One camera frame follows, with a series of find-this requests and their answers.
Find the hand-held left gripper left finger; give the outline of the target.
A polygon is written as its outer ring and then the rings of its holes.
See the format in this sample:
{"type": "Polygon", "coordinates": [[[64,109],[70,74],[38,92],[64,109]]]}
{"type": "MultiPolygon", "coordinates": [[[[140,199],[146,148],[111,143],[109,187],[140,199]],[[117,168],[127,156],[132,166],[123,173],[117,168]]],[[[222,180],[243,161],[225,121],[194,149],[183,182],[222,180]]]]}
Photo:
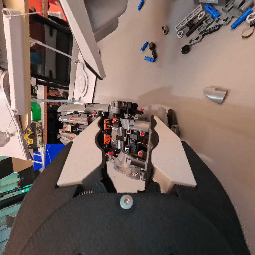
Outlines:
{"type": "Polygon", "coordinates": [[[109,185],[106,156],[98,142],[102,134],[102,117],[97,117],[71,142],[71,148],[56,183],[58,188],[80,187],[92,191],[99,182],[109,185]]]}

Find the green plastic object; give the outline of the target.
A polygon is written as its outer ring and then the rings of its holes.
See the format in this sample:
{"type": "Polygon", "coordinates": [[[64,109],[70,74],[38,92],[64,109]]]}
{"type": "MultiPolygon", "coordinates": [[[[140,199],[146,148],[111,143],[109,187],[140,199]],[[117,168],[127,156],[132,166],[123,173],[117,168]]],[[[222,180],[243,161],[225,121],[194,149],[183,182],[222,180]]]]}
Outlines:
{"type": "Polygon", "coordinates": [[[33,122],[41,121],[41,107],[37,102],[31,102],[31,120],[33,122]]]}

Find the grey curved slope piece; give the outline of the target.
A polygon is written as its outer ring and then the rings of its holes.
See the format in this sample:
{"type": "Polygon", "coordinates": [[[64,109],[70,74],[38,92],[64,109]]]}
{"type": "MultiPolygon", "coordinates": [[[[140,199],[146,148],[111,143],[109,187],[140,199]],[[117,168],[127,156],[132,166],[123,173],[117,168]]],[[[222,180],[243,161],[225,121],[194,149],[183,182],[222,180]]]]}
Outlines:
{"type": "Polygon", "coordinates": [[[206,87],[203,89],[203,92],[207,98],[217,104],[222,104],[228,95],[228,89],[219,87],[206,87]]]}

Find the grey lego car model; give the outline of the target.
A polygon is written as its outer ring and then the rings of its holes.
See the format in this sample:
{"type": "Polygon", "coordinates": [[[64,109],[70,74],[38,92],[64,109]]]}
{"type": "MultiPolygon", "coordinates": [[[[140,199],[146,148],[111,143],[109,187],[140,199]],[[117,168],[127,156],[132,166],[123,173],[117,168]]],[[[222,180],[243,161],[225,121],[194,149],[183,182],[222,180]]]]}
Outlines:
{"type": "Polygon", "coordinates": [[[58,113],[58,120],[63,124],[63,129],[59,130],[60,141],[65,145],[101,117],[102,134],[98,143],[105,152],[106,161],[113,163],[121,174],[145,181],[152,147],[151,124],[138,104],[119,100],[110,104],[63,103],[58,113]]]}

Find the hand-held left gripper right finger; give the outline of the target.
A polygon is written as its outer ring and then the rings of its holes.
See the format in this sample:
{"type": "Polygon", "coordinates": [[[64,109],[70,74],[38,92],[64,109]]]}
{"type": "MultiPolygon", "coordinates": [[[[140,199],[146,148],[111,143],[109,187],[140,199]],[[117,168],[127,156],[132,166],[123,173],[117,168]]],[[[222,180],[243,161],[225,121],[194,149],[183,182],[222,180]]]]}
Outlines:
{"type": "Polygon", "coordinates": [[[171,192],[174,185],[196,187],[181,139],[157,116],[151,116],[151,131],[152,180],[161,192],[171,192]]]}

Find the black lego dish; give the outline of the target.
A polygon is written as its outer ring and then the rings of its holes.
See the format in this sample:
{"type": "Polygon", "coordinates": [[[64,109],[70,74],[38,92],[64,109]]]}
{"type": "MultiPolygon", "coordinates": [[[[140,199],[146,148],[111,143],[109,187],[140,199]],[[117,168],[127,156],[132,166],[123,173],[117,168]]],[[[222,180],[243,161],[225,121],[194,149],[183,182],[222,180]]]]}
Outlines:
{"type": "Polygon", "coordinates": [[[247,27],[247,28],[242,30],[241,37],[243,39],[248,38],[253,34],[253,32],[254,32],[254,27],[247,27]]]}

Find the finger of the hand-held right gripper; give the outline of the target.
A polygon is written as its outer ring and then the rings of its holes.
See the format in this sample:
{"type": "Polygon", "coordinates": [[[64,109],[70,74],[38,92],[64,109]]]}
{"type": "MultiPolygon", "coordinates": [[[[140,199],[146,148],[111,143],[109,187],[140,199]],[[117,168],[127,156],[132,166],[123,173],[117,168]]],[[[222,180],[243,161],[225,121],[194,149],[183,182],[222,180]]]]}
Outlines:
{"type": "Polygon", "coordinates": [[[84,1],[59,2],[86,67],[102,80],[106,75],[84,1]]]}

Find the pile of small lego pieces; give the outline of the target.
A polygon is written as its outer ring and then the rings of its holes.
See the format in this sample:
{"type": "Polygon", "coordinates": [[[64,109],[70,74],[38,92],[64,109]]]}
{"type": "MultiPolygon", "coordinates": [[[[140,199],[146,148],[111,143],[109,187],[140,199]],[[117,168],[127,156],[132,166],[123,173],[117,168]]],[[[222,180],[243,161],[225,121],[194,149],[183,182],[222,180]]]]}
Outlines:
{"type": "Polygon", "coordinates": [[[181,48],[182,55],[188,54],[192,47],[200,43],[205,36],[219,31],[223,26],[228,26],[232,19],[237,20],[250,7],[253,8],[253,12],[242,23],[246,23],[245,28],[255,26],[254,1],[194,1],[194,3],[197,6],[201,4],[202,11],[177,33],[178,38],[186,36],[189,39],[186,45],[181,48]],[[204,9],[207,3],[215,8],[221,16],[213,19],[204,9]]]}

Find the light grey long lego plate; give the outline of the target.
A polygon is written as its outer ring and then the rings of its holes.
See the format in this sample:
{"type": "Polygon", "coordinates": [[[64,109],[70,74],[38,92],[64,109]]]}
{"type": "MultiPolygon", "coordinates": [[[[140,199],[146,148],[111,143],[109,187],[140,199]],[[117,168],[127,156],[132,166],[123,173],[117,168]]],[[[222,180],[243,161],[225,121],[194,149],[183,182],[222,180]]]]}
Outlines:
{"type": "Polygon", "coordinates": [[[187,25],[187,23],[198,16],[198,14],[202,11],[202,5],[198,5],[190,14],[188,14],[181,22],[179,22],[175,26],[175,31],[178,33],[187,25]]]}

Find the black lego pin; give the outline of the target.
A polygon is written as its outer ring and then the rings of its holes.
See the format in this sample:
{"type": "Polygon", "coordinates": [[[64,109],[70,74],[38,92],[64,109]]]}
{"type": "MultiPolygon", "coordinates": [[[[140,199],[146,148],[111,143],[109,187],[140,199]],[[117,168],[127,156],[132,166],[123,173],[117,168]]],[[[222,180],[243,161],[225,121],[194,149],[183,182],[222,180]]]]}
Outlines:
{"type": "Polygon", "coordinates": [[[152,52],[152,56],[154,59],[157,59],[158,55],[157,55],[157,52],[156,52],[156,45],[154,42],[150,42],[149,43],[149,49],[151,50],[152,52]]]}

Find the blue plastic bin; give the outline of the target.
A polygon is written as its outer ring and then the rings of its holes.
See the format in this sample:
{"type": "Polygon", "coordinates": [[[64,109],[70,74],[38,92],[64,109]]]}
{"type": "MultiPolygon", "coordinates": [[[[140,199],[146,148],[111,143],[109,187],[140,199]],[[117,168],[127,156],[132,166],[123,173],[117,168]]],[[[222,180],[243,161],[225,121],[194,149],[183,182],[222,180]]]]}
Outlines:
{"type": "Polygon", "coordinates": [[[40,147],[38,151],[33,152],[33,167],[34,171],[47,167],[50,162],[57,156],[57,154],[65,147],[64,144],[46,144],[45,150],[40,147]]]}

